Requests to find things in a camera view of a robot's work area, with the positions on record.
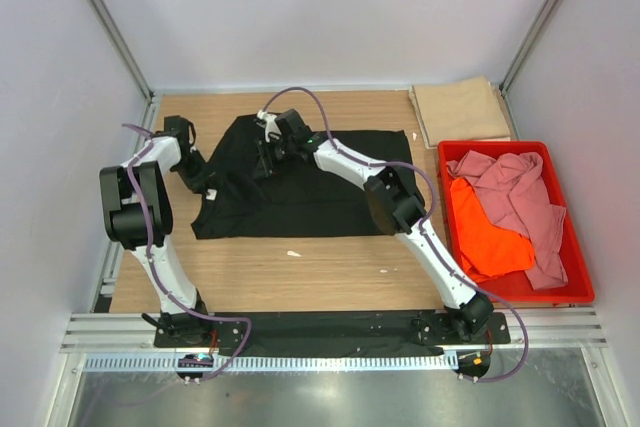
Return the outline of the black t-shirt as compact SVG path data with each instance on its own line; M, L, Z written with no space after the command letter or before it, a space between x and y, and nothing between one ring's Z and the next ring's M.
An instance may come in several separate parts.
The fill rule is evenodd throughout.
M202 199L191 228L199 240L233 237L322 238L380 236L361 188L331 173L294 162L269 178L255 179L255 117L237 117L208 165L213 200Z

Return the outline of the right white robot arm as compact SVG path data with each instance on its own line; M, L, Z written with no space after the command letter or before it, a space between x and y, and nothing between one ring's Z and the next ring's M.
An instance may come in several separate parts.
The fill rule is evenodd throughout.
M447 253L431 225L432 211L417 187L401 175L414 172L414 165L367 157L320 132L302 139L271 134L256 146L260 175L271 176L280 165L299 161L360 188L376 227L405 245L431 278L454 337L472 343L486 332L493 304Z

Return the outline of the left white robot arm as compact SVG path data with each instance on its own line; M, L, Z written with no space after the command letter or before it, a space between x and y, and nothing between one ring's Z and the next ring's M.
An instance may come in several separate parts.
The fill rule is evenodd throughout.
M202 193L204 158L195 147L193 124L172 118L160 132L132 126L145 142L129 160L99 172L104 226L109 239L131 252L147 273L160 301L159 318L143 319L164 341L192 347L212 334L206 306L188 279L172 245L173 212L164 176L176 172L189 190Z

